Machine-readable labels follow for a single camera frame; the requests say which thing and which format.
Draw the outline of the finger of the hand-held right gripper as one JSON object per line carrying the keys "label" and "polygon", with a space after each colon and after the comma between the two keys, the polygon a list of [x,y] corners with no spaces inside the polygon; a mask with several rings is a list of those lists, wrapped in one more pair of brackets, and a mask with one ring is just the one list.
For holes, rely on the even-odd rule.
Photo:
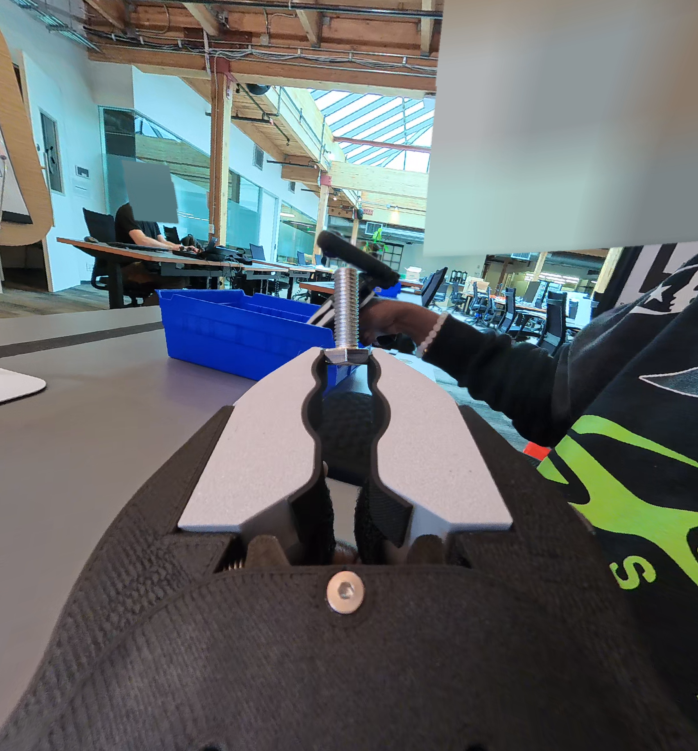
{"label": "finger of the hand-held right gripper", "polygon": [[[370,301],[377,297],[376,293],[379,287],[361,286],[358,291],[357,311],[370,304]],[[311,292],[316,294],[325,294],[325,300],[319,305],[316,312],[307,320],[307,324],[317,327],[334,327],[335,318],[335,287],[334,286],[313,286]]]}

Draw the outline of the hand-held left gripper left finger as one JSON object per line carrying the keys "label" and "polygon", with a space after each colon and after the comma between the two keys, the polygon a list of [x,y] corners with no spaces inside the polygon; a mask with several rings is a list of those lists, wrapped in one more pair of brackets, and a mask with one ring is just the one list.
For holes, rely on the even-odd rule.
{"label": "hand-held left gripper left finger", "polygon": [[325,563],[325,353],[313,347],[233,406],[178,520],[185,532],[272,535],[297,564]]}

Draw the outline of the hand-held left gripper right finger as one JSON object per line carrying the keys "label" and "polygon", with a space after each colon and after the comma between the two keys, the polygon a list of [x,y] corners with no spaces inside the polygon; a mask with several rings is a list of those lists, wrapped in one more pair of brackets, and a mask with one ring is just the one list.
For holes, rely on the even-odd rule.
{"label": "hand-held left gripper right finger", "polygon": [[372,396],[372,522],[388,563],[405,562],[424,536],[448,548],[457,534],[511,529],[513,516],[465,413],[444,389],[390,352],[374,349]]}

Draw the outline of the large steel bolt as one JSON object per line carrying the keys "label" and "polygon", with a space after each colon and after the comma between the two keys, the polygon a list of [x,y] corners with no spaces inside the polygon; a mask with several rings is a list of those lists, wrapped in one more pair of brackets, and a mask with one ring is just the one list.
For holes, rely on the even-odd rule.
{"label": "large steel bolt", "polygon": [[336,367],[365,364],[371,350],[359,344],[359,274],[352,267],[335,273],[333,309],[335,346],[325,349],[325,360]]}

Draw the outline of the person's right forearm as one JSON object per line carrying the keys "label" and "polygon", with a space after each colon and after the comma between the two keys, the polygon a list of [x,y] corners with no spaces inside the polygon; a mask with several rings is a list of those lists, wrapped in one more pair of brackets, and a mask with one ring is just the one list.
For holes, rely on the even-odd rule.
{"label": "person's right forearm", "polygon": [[481,333],[448,318],[423,357],[510,418],[518,433],[553,447],[606,386],[588,352],[563,345],[556,354],[509,336]]}

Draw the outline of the person's right hand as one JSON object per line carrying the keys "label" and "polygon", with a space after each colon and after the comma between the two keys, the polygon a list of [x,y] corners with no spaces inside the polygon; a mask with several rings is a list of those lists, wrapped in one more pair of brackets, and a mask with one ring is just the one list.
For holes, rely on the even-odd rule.
{"label": "person's right hand", "polygon": [[424,357],[448,318],[424,307],[386,298],[373,298],[359,312],[359,339],[365,345],[379,336],[404,335],[416,345],[416,356]]}

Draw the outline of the black foam pad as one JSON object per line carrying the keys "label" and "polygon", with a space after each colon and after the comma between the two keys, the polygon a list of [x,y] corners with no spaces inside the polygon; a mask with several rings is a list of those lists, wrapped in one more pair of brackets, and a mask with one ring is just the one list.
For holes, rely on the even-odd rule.
{"label": "black foam pad", "polygon": [[329,478],[356,487],[366,484],[378,431],[376,411],[370,393],[332,391],[325,397],[319,436]]}

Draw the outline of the wooden office table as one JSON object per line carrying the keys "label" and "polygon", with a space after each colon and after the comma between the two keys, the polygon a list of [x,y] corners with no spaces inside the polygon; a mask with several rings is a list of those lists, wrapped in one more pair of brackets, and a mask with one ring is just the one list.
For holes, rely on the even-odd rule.
{"label": "wooden office table", "polygon": [[120,270],[125,261],[143,261],[160,266],[160,274],[164,277],[200,277],[209,280],[209,287],[213,288],[213,280],[231,278],[232,274],[242,272],[248,278],[260,278],[271,281],[279,276],[287,276],[288,266],[273,264],[242,264],[236,261],[209,261],[200,258],[189,258],[174,255],[171,252],[155,251],[144,246],[112,246],[106,243],[92,243],[77,239],[59,237],[59,243],[73,246],[90,255],[96,260],[106,263],[106,291],[109,296],[110,309],[127,307],[125,297],[131,298],[125,292],[124,280]]}

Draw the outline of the person's black printed shirt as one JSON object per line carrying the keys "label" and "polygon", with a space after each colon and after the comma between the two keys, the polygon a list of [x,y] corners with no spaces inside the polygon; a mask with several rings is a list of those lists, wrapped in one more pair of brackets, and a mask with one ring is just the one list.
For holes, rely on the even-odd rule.
{"label": "person's black printed shirt", "polygon": [[657,670],[698,726],[698,253],[569,345],[606,386],[542,473],[597,531]]}

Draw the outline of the black office chair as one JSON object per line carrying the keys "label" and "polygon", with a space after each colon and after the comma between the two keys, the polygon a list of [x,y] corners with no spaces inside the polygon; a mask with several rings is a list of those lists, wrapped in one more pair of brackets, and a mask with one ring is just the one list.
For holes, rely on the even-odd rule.
{"label": "black office chair", "polygon": [[[94,212],[86,208],[83,208],[82,212],[88,230],[85,242],[109,245],[116,241],[115,219],[113,216]],[[91,286],[100,291],[108,291],[108,278],[107,261],[94,256]]]}

